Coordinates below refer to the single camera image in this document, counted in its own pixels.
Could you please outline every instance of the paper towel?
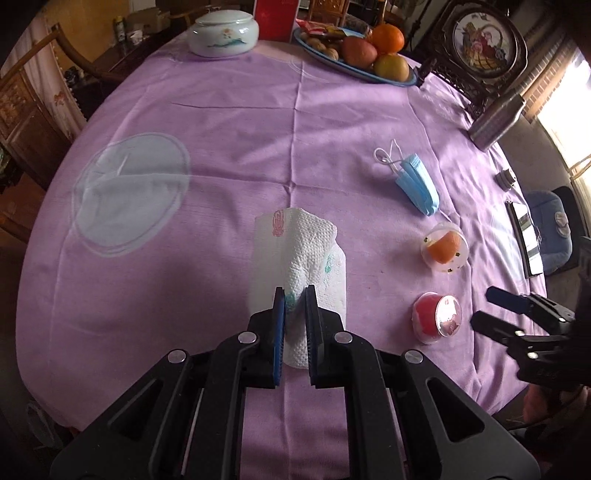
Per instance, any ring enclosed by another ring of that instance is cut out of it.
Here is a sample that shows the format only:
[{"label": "paper towel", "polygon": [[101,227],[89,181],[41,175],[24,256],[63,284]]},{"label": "paper towel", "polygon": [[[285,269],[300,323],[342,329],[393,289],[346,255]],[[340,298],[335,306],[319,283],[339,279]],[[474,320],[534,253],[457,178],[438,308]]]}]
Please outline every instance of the paper towel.
[{"label": "paper towel", "polygon": [[275,288],[285,290],[287,317],[283,361],[308,368],[302,294],[314,285],[318,306],[340,315],[345,327],[345,254],[336,243],[336,227],[300,208],[277,210],[255,219],[251,315],[273,306]]}]

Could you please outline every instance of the fruit plate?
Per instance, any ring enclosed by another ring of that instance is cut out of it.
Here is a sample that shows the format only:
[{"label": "fruit plate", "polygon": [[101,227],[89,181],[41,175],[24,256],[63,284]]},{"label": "fruit plate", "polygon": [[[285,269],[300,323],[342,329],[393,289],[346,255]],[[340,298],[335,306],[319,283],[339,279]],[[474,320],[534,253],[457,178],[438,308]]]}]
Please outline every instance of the fruit plate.
[{"label": "fruit plate", "polygon": [[[342,28],[342,30],[345,32],[345,34],[348,37],[363,38],[362,34],[360,34],[358,32],[354,32],[353,30],[348,30],[347,28]],[[330,57],[327,57],[323,53],[321,53],[318,50],[315,50],[312,47],[310,47],[309,45],[307,45],[306,42],[300,38],[300,34],[301,34],[301,28],[296,28],[294,30],[294,38],[295,38],[296,42],[298,42],[302,47],[304,47],[305,51],[308,52],[309,55],[312,55],[314,58],[316,58],[320,62],[324,63],[325,65],[328,65],[329,67],[339,70],[340,72],[346,73],[347,75],[351,75],[351,76],[356,77],[358,79],[365,80],[366,82],[389,83],[390,85],[394,85],[396,87],[412,87],[417,84],[417,72],[415,69],[410,69],[410,73],[408,75],[408,79],[406,82],[395,82],[393,80],[383,79],[382,77],[378,77],[377,75],[374,75],[373,73],[366,72],[366,71],[360,70],[360,69],[356,69],[355,67],[347,65],[341,59],[339,59],[337,61],[337,60],[331,59]]]}]

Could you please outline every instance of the round table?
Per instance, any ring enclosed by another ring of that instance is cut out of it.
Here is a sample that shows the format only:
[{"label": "round table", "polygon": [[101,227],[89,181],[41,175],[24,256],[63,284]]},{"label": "round table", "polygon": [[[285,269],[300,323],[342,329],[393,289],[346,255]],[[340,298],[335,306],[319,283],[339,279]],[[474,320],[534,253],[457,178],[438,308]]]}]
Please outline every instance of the round table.
[{"label": "round table", "polygon": [[[59,423],[84,429],[174,348],[214,349],[248,324],[254,219],[297,206],[334,223],[347,261],[347,327],[374,347],[423,351],[483,408],[523,383],[504,348],[468,325],[491,285],[545,294],[526,280],[494,175],[501,149],[468,139],[464,100],[440,79],[398,88],[345,76],[288,44],[205,60],[179,37],[97,110],[64,159],[35,223],[20,285],[18,364]],[[443,211],[470,244],[468,264],[431,271],[419,245],[444,220],[422,215],[372,153],[395,138],[422,159]],[[411,306],[455,295],[464,324],[419,344]],[[244,478],[348,475],[340,390],[284,368],[280,388],[246,396]]]}]

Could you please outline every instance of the blue surgical mask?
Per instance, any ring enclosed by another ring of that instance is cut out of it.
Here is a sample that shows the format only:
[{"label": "blue surgical mask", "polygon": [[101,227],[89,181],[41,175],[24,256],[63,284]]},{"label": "blue surgical mask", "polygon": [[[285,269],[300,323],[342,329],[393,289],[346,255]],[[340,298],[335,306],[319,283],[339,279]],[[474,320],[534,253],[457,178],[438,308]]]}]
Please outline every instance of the blue surgical mask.
[{"label": "blue surgical mask", "polygon": [[[377,148],[374,151],[374,158],[380,163],[390,166],[397,175],[396,184],[403,189],[415,207],[427,216],[433,215],[439,208],[439,194],[429,176],[429,172],[417,154],[413,154],[404,160],[392,161],[392,145],[394,144],[398,147],[396,141],[392,141],[390,153]],[[396,164],[400,164],[402,168],[397,168]]]}]

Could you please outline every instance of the snack packet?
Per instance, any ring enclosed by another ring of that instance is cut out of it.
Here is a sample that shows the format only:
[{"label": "snack packet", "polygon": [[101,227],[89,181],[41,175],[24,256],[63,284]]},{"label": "snack packet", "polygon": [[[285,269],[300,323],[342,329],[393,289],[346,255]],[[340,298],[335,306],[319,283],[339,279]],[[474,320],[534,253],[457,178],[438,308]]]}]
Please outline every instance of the snack packet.
[{"label": "snack packet", "polygon": [[347,36],[341,28],[335,27],[334,25],[319,22],[309,22],[307,20],[300,20],[299,18],[296,19],[296,22],[301,28],[302,32],[305,32],[309,36],[319,38],[321,40],[341,40]]}]

